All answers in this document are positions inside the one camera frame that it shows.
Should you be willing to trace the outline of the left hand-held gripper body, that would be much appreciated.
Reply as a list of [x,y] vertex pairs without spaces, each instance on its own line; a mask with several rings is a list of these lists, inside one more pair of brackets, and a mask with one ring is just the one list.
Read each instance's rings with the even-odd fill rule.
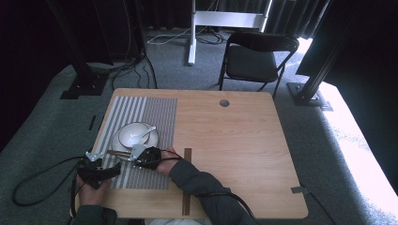
[[85,184],[98,189],[103,180],[102,153],[86,152],[77,173]]

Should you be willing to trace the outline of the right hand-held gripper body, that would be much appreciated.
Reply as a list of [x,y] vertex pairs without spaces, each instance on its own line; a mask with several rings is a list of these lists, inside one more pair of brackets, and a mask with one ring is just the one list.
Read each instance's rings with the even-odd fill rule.
[[131,149],[129,161],[134,166],[155,171],[161,162],[161,150],[154,146],[135,144]]

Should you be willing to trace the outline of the white plate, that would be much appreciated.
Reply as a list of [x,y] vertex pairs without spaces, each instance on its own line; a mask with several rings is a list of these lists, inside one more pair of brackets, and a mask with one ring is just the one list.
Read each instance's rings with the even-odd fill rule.
[[[114,135],[114,137],[113,137],[112,149],[115,150],[115,151],[126,151],[126,152],[129,151],[131,153],[132,147],[125,147],[118,140],[119,131],[120,130],[118,130],[116,132],[116,134]],[[158,145],[158,141],[159,141],[158,131],[154,130],[154,131],[150,132],[148,140],[144,143],[144,145],[146,145],[147,147],[150,147],[150,146],[156,147]],[[121,159],[129,161],[128,157],[121,157]]]

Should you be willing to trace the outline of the person's right hand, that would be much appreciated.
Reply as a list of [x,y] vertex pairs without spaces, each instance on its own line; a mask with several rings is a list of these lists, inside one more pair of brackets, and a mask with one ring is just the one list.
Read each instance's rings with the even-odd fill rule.
[[181,160],[181,156],[176,152],[173,146],[161,151],[161,162],[156,171],[163,175],[168,175],[173,167]]

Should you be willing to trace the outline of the person's left hand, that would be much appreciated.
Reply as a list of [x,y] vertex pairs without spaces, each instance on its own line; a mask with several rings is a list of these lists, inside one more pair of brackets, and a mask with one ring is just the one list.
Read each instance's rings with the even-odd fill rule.
[[104,180],[98,188],[93,188],[86,184],[80,176],[77,176],[76,185],[79,188],[80,206],[101,205],[105,192],[111,185],[111,180]]

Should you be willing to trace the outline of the white spoon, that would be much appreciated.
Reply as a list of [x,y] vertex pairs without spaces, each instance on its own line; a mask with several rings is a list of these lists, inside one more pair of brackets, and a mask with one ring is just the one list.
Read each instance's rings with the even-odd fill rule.
[[131,136],[133,139],[141,139],[141,138],[143,138],[146,134],[149,134],[150,132],[152,132],[152,131],[154,131],[154,130],[156,130],[157,129],[157,127],[156,126],[153,126],[153,127],[150,127],[150,128],[148,128],[144,133],[142,133],[142,134],[137,134],[137,135],[133,135],[133,136]]

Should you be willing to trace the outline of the white bowl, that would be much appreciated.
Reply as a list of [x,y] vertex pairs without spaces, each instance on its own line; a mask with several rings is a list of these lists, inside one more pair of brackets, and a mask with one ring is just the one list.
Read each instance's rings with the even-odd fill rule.
[[118,140],[120,143],[125,146],[125,147],[133,147],[135,144],[144,144],[149,137],[149,134],[146,134],[143,138],[141,139],[133,139],[131,136],[137,135],[137,134],[142,134],[144,133],[148,128],[145,124],[143,123],[130,123],[122,127],[119,131],[118,134]]

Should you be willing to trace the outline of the grey striped placemat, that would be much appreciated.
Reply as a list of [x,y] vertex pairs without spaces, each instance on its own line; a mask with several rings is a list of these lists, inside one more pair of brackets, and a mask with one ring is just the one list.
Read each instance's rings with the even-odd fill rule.
[[118,130],[130,123],[156,126],[159,141],[156,147],[166,149],[173,144],[177,99],[168,97],[116,97],[102,122],[94,150],[102,153],[102,166],[111,168],[121,163],[121,174],[113,178],[111,188],[167,189],[169,178],[149,169],[139,168],[121,157],[109,155]]

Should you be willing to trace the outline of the person's white clothing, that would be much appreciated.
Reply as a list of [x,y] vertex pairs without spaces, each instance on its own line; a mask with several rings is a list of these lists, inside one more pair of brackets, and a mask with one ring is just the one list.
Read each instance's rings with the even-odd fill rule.
[[207,218],[145,218],[145,225],[212,225],[212,223]]

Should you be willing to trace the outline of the black metal stand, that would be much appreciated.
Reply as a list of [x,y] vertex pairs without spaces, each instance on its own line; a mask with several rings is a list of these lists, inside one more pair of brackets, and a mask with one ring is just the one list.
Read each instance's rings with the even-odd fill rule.
[[332,110],[319,91],[319,87],[333,63],[333,51],[333,44],[328,44],[328,40],[323,36],[313,37],[297,70],[298,75],[308,76],[309,79],[305,83],[290,82],[287,85],[297,106],[318,107],[323,111]]
[[60,28],[59,36],[64,53],[76,73],[69,89],[64,91],[60,98],[78,99],[80,96],[101,96],[109,73],[95,73],[90,69],[58,0],[46,0],[46,2]]

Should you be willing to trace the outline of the black folding chair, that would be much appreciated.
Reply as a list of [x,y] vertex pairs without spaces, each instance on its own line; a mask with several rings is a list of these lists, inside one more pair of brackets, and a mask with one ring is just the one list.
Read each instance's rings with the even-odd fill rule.
[[259,91],[269,83],[276,83],[272,93],[275,97],[286,63],[298,48],[296,37],[249,31],[233,33],[226,42],[217,82],[219,90],[222,90],[225,79],[262,83]]

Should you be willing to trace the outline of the white metal stand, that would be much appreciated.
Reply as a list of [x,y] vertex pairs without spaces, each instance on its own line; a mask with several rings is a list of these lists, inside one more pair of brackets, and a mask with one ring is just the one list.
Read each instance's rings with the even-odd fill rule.
[[268,0],[263,13],[203,11],[196,9],[195,0],[191,3],[191,42],[188,56],[190,66],[195,63],[197,26],[257,28],[259,32],[264,32],[273,0]]

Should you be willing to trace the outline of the dark curtain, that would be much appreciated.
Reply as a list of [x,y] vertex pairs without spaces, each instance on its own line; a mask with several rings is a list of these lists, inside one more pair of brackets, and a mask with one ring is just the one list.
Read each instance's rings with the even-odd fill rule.
[[[312,38],[331,0],[195,0],[197,10],[262,13],[272,1],[266,32]],[[192,0],[140,0],[146,27],[191,26]]]

